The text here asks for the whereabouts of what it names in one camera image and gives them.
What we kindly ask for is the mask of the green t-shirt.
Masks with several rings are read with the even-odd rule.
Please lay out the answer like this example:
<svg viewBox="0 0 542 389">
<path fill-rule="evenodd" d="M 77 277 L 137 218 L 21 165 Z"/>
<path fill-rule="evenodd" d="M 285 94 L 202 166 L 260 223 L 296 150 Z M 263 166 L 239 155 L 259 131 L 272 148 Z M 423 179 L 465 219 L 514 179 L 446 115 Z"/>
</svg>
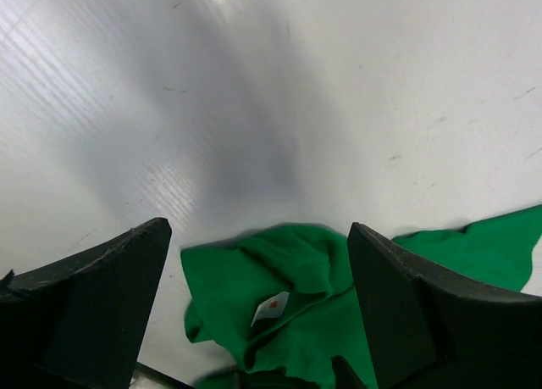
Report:
<svg viewBox="0 0 542 389">
<path fill-rule="evenodd" d="M 361 387 L 381 388 L 348 236 L 320 225 L 285 224 L 181 251 L 191 293 L 185 334 L 193 343 L 216 342 L 239 368 L 204 379 L 202 387 L 334 388 L 332 360 L 343 358 Z M 541 209 L 534 206 L 459 231 L 389 240 L 460 275 L 527 294 L 540 239 Z"/>
</svg>

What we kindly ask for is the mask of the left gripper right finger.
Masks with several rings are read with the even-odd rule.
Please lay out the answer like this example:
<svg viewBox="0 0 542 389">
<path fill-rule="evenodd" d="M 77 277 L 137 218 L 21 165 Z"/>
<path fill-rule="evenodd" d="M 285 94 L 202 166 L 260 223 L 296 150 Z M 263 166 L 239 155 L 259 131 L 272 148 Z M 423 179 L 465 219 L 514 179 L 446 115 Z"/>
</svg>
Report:
<svg viewBox="0 0 542 389">
<path fill-rule="evenodd" d="M 460 275 L 359 223 L 347 249 L 379 387 L 540 387 L 539 297 Z"/>
</svg>

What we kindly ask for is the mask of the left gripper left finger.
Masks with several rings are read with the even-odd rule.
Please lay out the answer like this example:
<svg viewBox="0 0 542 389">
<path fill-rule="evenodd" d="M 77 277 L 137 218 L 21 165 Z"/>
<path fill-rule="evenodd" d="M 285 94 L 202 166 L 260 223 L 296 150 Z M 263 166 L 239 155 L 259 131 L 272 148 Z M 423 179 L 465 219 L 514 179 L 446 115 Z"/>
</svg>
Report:
<svg viewBox="0 0 542 389">
<path fill-rule="evenodd" d="M 154 218 L 1 279 L 3 388 L 127 388 L 172 230 Z"/>
</svg>

